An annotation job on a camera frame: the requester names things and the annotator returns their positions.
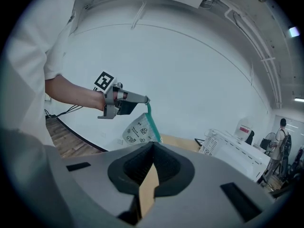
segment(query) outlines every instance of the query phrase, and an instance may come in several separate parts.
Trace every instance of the ceiling pipe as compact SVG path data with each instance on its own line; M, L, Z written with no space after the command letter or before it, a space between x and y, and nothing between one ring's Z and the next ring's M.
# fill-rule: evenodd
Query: ceiling pipe
M224 3L229 9L225 12L225 17L231 21L234 25L236 25L237 27L239 27L231 18L228 17L228 13L230 13L232 10L234 10L237 14L240 15L240 17L242 18L242 20L244 21L244 23L254 32L254 34L256 35L256 37L258 38L258 40L260 41L260 43L262 44L264 50L266 51L266 53L268 54L268 57L264 56L264 53L262 52L261 48L259 47L259 45L257 44L257 42L254 40L254 38L250 38L248 35L246 35L245 32L242 33L249 39L250 43L254 46L254 48L256 49L256 51L258 52L259 56L261 57L261 59L268 59L271 62L272 68L274 70L274 74L275 74L275 79L274 80L274 76L272 73L272 70L270 70L270 66L268 64L268 61L262 61L263 65L266 67L266 71L268 72L268 77L270 80L270 83L272 85L274 94L275 94L275 101L276 101L276 106L278 108L282 108L282 96L281 96L281 86L280 86L280 82L279 82L279 78L278 78L278 74L277 74L277 70L276 70L276 66L274 64L274 59L272 59L271 53L267 47L267 45L265 44L265 42L263 41L262 37L260 36L259 32L257 31L256 28L253 27L253 25L250 23L250 21L246 18L245 14L239 9L237 8L234 4L232 4L230 1L227 0L219 0L222 3Z
M231 23L233 23L236 27L240 28L240 26L238 26L238 25L237 25L237 24L228 16L228 14L229 14L231 11L232 11L232 9L229 8L229 9L225 12L224 16L225 16ZM261 49L260 46L257 44L257 42L255 41L254 38L249 37L250 33L248 32L248 34L247 34L246 31L247 31L247 30L246 30L244 27L241 29L241 32L247 37L247 39L249 40L249 42L251 43L251 45L253 46L253 48L256 50L257 54L260 56L261 59L263 59L263 58L264 58L264 54L263 54L262 49ZM274 95L275 95L275 102L277 103L277 99L278 99L277 91L276 91L275 86L274 86L274 84L273 84L273 77L271 78L271 74L270 74L270 72L269 72L269 70L270 70L269 65L268 65L267 63L265 63L265 61L262 61L262 63L263 63L264 68L265 68L265 70L266 70L266 72L267 72L267 76L268 76L268 78L269 78L270 85L271 85L272 90L273 90Z
M274 13L272 12L272 10L270 9L270 7L268 6L267 3L266 3L266 7L268 8L268 11L271 13L271 16L272 16L273 18L275 18L275 22L277 23L278 27L280 28L280 32L281 32L282 38L283 38L283 40L284 40L284 43L285 43L285 45L286 45L286 49L287 49L287 52L288 52L288 57L289 57L289 62L290 62L291 70L292 70L292 75L294 75L293 61L292 61L292 59L291 59L289 46L288 46L288 43L287 43L287 40L286 40L286 35L285 35L285 33L283 32L283 28L281 27L281 25L280 25L278 19L276 18L276 15L274 15Z

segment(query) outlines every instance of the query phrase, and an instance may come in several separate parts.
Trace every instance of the wooden floor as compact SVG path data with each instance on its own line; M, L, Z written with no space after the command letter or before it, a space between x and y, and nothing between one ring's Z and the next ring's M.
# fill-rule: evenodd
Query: wooden floor
M262 182L262 187L267 191L267 192L272 192L278 189L281 189L282 186L282 182L281 180L276 176L276 175L272 175L269 178L269 182L268 184L264 184L264 182Z
M76 137L56 118L48 118L46 124L53 143L57 147L62 158L101 153L100 150Z

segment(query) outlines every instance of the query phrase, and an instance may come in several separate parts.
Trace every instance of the black cable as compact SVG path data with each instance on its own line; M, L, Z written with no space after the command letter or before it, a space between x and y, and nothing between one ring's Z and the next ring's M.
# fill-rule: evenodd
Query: black cable
M234 21L235 21L235 23L236 23L236 26L237 26L240 30L242 30L242 31L244 32L244 34L248 37L248 39L253 43L253 41L250 39L250 37L247 35L247 33L238 25L237 19L236 19L236 17L234 17L234 15L235 15L235 12L232 13L232 17L233 17L233 19L234 19Z
M77 110L81 109L82 107L83 106L74 105L74 106L70 107L67 111L62 112L62 113L60 113L58 115L51 115L46 109L44 109L44 112L46 113L46 116L48 116L49 118L57 118L57 117L62 116L64 114L77 111Z

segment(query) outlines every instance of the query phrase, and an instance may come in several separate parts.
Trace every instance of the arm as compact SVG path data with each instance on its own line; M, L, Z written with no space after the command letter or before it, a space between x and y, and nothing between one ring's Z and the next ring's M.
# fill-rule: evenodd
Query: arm
M104 110L105 99L102 92L74 85L62 75L46 80L45 86L46 93L57 101Z

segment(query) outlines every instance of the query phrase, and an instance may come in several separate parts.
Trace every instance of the backpack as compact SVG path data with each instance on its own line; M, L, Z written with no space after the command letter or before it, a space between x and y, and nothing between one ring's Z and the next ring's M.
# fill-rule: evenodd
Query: backpack
M288 169L288 156L291 150L291 136L290 134L286 134L283 129L280 131L283 131L285 138L282 141L280 152L282 153L282 159L281 159L281 166L280 166L280 177L284 177L287 174Z

